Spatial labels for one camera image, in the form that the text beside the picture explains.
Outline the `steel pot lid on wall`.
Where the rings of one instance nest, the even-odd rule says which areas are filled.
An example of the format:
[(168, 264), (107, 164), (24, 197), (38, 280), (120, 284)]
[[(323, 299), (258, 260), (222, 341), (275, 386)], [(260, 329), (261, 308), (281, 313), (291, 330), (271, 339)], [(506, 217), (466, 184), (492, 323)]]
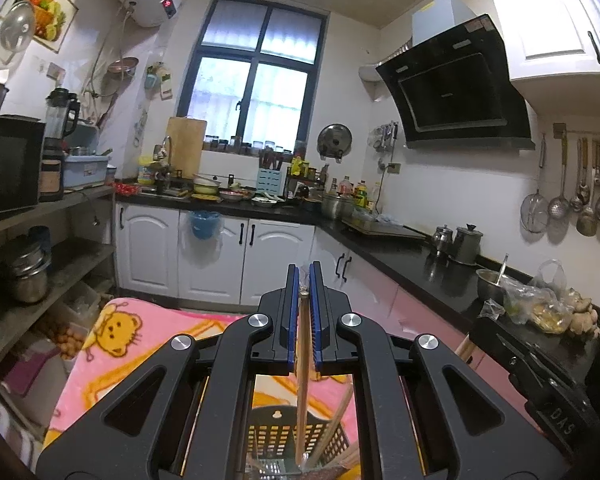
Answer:
[(330, 124), (317, 136), (316, 149), (321, 159), (332, 158), (340, 164), (343, 157), (350, 153), (352, 132), (343, 124)]

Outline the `blue bag on cabinet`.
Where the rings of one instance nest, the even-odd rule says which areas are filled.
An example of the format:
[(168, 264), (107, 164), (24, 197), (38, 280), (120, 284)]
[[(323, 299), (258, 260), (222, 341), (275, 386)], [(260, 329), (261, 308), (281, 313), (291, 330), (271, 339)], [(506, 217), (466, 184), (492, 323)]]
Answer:
[(222, 216), (217, 211), (189, 211), (189, 229), (197, 240), (212, 240), (218, 237), (222, 229)]

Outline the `blue framed window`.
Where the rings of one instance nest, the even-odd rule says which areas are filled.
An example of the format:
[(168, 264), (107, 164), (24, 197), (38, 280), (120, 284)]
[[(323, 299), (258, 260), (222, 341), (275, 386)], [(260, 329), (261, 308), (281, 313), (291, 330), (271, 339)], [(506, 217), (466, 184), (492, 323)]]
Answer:
[(178, 98), (206, 133), (291, 153), (309, 136), (327, 16), (264, 0), (213, 0)]

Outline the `yellow oil bottle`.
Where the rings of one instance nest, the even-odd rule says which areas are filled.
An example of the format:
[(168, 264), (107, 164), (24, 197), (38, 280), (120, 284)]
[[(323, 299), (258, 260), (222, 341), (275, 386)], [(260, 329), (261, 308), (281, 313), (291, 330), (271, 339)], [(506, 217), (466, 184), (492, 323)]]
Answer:
[(365, 208), (368, 201), (367, 186), (364, 180), (358, 182), (354, 189), (355, 206)]

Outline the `chopsticks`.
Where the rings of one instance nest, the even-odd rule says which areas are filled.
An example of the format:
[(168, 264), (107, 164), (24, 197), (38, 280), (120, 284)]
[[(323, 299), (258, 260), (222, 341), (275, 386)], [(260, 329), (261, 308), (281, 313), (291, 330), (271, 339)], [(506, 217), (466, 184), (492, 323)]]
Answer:
[(336, 434), (337, 427), (340, 425), (341, 419), (343, 418), (343, 415), (347, 411), (349, 403), (351, 402), (353, 391), (353, 384), (352, 382), (349, 382), (338, 404), (338, 408), (332, 415), (332, 419), (330, 420), (326, 430), (322, 433), (321, 439), (318, 440), (317, 446), (314, 448), (309, 457), (305, 458), (301, 463), (301, 469), (303, 471), (313, 469), (317, 465), (318, 460), (326, 450), (330, 440), (332, 440), (332, 437)]
[(302, 468), (306, 445), (306, 414), (308, 414), (309, 376), (312, 358), (312, 328), (309, 287), (300, 283), (297, 327), (297, 432), (294, 461)]

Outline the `white base cabinets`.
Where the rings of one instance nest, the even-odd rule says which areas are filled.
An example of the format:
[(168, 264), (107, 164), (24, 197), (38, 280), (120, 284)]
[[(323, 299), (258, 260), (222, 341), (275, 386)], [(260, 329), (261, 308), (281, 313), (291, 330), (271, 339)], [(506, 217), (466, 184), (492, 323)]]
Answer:
[(287, 268), (317, 261), (323, 280), (355, 312), (388, 333), (432, 333), (450, 348), (465, 335), (396, 282), (321, 229), (307, 224), (222, 216), (212, 240), (197, 240), (189, 210), (117, 203), (117, 269), (124, 292), (176, 308), (248, 312), (283, 286)]

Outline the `plastic bag of vegetables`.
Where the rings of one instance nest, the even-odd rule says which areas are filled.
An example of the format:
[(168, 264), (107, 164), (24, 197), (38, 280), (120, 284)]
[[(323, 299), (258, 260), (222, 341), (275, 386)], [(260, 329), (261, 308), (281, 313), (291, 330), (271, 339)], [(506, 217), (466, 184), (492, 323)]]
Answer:
[(573, 307), (565, 303), (567, 277), (559, 260), (547, 260), (528, 284), (503, 276), (504, 309), (518, 325), (531, 323), (541, 332), (561, 335), (569, 327)]

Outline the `light blue storage box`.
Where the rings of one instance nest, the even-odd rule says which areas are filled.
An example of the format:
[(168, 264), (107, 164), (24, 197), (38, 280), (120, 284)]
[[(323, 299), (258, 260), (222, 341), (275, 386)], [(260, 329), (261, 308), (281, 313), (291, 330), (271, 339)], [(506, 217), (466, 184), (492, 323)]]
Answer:
[(106, 180), (109, 157), (68, 155), (64, 161), (64, 188), (101, 185)]

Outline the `blender with black base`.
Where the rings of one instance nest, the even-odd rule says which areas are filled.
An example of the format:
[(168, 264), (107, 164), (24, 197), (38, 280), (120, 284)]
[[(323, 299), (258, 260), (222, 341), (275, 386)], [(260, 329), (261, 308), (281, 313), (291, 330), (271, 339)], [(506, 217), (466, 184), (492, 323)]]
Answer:
[(65, 151), (62, 142), (78, 125), (81, 104), (66, 88), (55, 88), (46, 98), (43, 151), (38, 199), (56, 202), (64, 196)]

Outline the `steel pot with lid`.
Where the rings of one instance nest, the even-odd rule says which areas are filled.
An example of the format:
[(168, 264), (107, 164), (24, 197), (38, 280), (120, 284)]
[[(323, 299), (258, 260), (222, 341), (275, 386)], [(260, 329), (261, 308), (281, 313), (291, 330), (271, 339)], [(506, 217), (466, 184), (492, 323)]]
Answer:
[(483, 234), (474, 224), (467, 223), (456, 229), (451, 248), (451, 258), (465, 266), (473, 266), (480, 254), (480, 244)]

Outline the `metal shelf rack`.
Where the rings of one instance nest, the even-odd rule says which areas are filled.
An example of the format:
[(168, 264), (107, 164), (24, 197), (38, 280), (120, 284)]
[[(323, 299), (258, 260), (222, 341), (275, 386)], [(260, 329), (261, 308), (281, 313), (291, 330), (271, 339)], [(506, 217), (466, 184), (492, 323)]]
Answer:
[[(57, 202), (42, 203), (27, 211), (1, 219), (0, 233), (57, 211), (65, 211), (82, 204), (91, 205), (94, 200), (99, 198), (106, 198), (110, 201), (109, 212), (113, 214), (114, 206), (116, 206), (114, 189), (108, 185), (101, 185), (85, 191), (74, 191)], [(113, 254), (113, 242), (102, 244), (86, 238), (69, 237), (54, 245), (52, 252), (43, 256), (39, 264), (27, 266), (26, 273), (23, 275), (25, 278), (43, 273), (46, 275), (46, 281), (33, 289), (42, 295), (35, 297), (32, 304), (15, 300), (12, 295), (7, 295), (4, 300), (0, 301), (0, 363), (26, 331), (63, 294)], [(48, 425), (38, 424), (27, 418), (23, 411), (9, 399), (6, 389), (1, 383), (0, 396), (3, 397), (5, 405), (15, 415), (15, 418), (23, 424), (23, 427), (32, 434), (35, 440), (43, 441)]]

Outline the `fruit picture on wall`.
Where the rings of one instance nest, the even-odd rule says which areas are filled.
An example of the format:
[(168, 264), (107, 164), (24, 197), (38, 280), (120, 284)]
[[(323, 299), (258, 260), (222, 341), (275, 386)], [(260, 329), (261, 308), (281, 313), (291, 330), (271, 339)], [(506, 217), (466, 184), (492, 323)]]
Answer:
[(0, 7), (0, 20), (4, 20), (8, 11), (20, 1), (33, 6), (34, 40), (58, 53), (78, 14), (78, 7), (72, 0), (5, 0)]

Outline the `glass pot lid on wall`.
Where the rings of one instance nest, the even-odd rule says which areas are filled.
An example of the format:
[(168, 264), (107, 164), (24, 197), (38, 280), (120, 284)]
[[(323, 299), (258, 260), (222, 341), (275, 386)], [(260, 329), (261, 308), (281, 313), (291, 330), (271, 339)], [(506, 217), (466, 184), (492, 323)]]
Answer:
[(35, 31), (35, 15), (27, 1), (15, 3), (0, 26), (0, 68), (18, 64), (30, 46)]

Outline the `white upper cabinet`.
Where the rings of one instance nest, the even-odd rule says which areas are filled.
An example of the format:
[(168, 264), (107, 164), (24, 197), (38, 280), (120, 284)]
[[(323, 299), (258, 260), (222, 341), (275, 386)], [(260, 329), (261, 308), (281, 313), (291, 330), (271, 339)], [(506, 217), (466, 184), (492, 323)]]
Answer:
[(600, 0), (493, 0), (510, 80), (539, 114), (600, 117)]

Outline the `steel stockpot on counter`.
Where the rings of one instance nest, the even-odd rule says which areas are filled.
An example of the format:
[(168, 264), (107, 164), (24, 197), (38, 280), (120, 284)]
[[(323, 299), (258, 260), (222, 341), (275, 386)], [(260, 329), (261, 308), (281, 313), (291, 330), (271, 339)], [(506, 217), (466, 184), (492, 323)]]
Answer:
[(322, 216), (330, 220), (350, 218), (354, 209), (354, 199), (349, 195), (327, 193), (321, 204)]

